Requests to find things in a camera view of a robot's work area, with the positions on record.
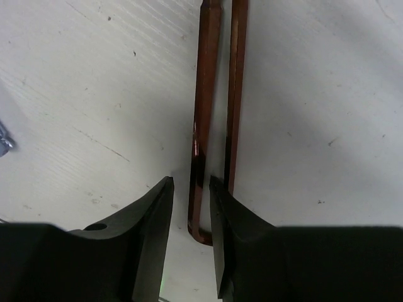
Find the red blue handled screwdriver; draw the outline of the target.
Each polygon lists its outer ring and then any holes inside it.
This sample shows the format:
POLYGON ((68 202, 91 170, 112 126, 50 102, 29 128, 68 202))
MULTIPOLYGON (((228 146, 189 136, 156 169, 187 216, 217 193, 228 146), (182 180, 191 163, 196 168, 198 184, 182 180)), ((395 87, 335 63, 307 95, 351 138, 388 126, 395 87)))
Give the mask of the red blue handled screwdriver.
POLYGON ((0 157, 6 155, 12 148, 14 148, 14 142, 9 137, 6 127, 0 123, 0 157))

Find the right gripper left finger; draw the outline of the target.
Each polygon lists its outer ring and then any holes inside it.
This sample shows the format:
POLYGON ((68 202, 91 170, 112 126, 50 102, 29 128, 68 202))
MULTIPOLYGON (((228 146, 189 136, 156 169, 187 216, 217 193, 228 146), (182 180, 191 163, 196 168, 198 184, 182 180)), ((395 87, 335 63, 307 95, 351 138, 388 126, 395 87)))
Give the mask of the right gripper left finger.
POLYGON ((1 225, 2 301, 157 301, 174 181, 82 230, 1 225))

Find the brown hex key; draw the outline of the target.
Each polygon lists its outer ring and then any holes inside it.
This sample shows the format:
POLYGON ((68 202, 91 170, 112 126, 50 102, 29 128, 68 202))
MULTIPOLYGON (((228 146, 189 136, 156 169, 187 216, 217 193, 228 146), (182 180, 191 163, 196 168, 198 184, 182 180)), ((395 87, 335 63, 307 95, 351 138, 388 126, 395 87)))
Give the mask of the brown hex key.
POLYGON ((212 234, 200 227, 200 215, 215 92, 221 19, 222 1, 203 1, 201 3, 188 200, 188 232, 197 242, 208 246, 212 245, 212 234))
POLYGON ((234 192, 246 52, 248 0, 232 1, 224 186, 234 192))

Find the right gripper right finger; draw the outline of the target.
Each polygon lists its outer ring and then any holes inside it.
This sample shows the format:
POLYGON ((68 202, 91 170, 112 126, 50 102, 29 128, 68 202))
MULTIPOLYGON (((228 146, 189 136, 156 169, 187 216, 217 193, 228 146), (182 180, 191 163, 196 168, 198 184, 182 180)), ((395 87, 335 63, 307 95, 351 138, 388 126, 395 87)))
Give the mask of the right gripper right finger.
POLYGON ((401 301, 402 229, 273 226, 210 179, 223 301, 401 301))

